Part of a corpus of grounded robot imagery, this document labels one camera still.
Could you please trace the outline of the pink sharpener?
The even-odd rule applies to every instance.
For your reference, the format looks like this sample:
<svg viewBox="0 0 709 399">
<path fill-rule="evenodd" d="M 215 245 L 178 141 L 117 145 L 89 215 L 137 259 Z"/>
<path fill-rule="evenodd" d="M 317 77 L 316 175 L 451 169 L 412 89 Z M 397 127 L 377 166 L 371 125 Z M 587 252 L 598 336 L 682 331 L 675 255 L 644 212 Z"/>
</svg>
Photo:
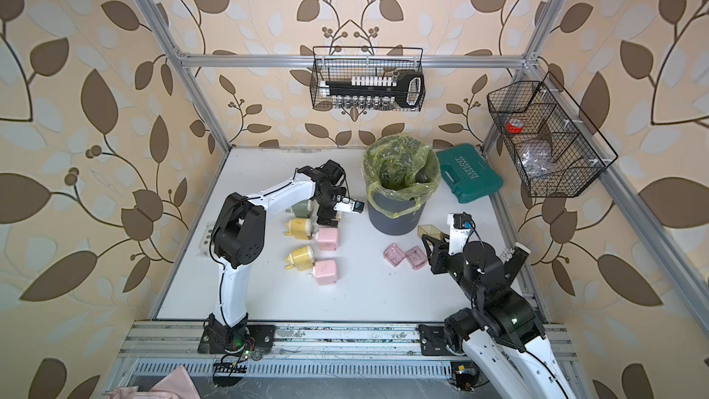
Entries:
<svg viewBox="0 0 709 399">
<path fill-rule="evenodd" d="M 336 227 L 321 227 L 315 238 L 321 251 L 337 251 L 340 244 L 340 234 Z"/>
<path fill-rule="evenodd" d="M 339 279 L 336 260 L 317 260 L 312 268 L 311 275 L 319 286 L 335 284 Z"/>
</svg>

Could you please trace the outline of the green pencil sharpener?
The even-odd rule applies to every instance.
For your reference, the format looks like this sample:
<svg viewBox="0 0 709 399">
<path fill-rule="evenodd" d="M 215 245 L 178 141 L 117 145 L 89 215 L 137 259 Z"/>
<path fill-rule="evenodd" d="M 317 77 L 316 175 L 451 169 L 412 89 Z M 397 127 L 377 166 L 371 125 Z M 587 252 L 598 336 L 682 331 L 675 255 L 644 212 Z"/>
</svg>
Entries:
<svg viewBox="0 0 709 399">
<path fill-rule="evenodd" d="M 314 212 L 314 202 L 310 199 L 300 201 L 289 208 L 296 218 L 310 218 Z"/>
</svg>

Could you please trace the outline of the yellow sharpener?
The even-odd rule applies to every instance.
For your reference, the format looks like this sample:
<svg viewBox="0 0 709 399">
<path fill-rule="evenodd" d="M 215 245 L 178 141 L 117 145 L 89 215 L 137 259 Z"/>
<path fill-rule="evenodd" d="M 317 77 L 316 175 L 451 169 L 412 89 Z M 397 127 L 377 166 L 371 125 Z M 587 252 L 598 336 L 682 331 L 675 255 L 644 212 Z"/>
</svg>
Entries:
<svg viewBox="0 0 709 399">
<path fill-rule="evenodd" d="M 293 218 L 285 224 L 286 236 L 291 236 L 298 240 L 311 240 L 313 235 L 313 223 L 309 218 Z"/>
<path fill-rule="evenodd" d="M 301 247 L 290 252 L 285 259 L 286 270 L 310 271 L 315 264 L 315 255 L 311 246 Z"/>
</svg>

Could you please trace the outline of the pink transparent shavings tray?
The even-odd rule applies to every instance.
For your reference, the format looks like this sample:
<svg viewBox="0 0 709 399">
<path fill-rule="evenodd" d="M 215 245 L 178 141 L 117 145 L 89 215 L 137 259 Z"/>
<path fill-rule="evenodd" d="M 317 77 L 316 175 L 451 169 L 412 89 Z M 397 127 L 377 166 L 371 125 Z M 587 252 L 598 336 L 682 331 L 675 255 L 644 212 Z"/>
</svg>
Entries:
<svg viewBox="0 0 709 399">
<path fill-rule="evenodd" d="M 391 244 L 383 251 L 383 257 L 396 268 L 406 259 L 406 254 L 397 244 Z"/>
</svg>

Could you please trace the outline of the yellow sharpener front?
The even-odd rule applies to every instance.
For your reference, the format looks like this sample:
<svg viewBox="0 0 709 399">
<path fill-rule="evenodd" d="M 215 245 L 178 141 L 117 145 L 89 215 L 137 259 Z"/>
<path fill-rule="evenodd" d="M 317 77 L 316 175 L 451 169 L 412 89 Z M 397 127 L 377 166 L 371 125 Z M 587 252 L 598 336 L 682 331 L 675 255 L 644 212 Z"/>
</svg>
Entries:
<svg viewBox="0 0 709 399">
<path fill-rule="evenodd" d="M 286 270 L 310 271 L 315 264 L 315 255 L 311 246 L 301 247 L 290 252 L 285 259 Z"/>
</svg>

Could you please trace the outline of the pink sharpener front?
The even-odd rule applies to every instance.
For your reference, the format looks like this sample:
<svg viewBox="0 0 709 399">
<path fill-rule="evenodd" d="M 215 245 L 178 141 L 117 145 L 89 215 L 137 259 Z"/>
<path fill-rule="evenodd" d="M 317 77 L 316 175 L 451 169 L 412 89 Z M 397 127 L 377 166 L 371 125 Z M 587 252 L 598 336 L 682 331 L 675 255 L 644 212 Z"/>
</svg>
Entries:
<svg viewBox="0 0 709 399">
<path fill-rule="evenodd" d="M 319 286 L 335 284 L 339 279 L 336 260 L 317 260 L 312 268 L 311 275 Z"/>
</svg>

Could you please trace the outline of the yellow transparent shavings tray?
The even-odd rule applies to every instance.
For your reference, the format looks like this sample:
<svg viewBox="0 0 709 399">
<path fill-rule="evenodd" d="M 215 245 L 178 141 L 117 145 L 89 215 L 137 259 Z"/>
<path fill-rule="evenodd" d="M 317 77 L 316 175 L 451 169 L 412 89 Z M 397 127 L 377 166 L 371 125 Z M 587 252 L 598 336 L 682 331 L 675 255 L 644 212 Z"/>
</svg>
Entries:
<svg viewBox="0 0 709 399">
<path fill-rule="evenodd" d="M 419 238 L 424 238 L 424 236 L 429 236 L 435 240 L 445 240 L 446 234 L 440 231 L 435 225 L 419 225 L 417 227 L 417 236 Z"/>
</svg>

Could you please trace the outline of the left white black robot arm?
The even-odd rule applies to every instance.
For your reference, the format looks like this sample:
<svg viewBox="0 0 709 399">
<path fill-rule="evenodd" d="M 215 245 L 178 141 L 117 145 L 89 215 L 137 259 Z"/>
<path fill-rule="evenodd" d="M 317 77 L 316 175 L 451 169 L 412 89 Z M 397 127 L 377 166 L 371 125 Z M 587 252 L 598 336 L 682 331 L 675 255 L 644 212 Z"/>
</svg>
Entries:
<svg viewBox="0 0 709 399">
<path fill-rule="evenodd" d="M 230 194 L 215 222 L 208 250 L 220 266 L 214 312 L 204 323 L 205 335 L 225 353 L 252 343 L 247 331 L 247 287 L 251 264 L 266 241 L 267 216 L 280 214 L 301 201 L 318 205 L 317 225 L 336 227 L 340 212 L 361 214 L 365 203 L 352 199 L 345 170 L 333 160 L 318 167 L 297 168 L 281 184 L 252 195 Z"/>
</svg>

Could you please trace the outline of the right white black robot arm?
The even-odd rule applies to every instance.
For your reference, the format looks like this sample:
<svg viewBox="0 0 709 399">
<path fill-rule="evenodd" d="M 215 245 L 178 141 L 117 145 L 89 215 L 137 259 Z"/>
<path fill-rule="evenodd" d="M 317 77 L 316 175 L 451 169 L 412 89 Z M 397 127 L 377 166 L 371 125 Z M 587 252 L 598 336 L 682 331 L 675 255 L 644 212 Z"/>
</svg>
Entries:
<svg viewBox="0 0 709 399">
<path fill-rule="evenodd" d="M 576 397 L 541 319 L 511 288 L 529 249 L 517 242 L 502 259 L 483 241 L 456 254 L 446 238 L 422 242 L 432 273 L 450 275 L 471 303 L 444 321 L 447 349 L 470 358 L 503 398 Z"/>
</svg>

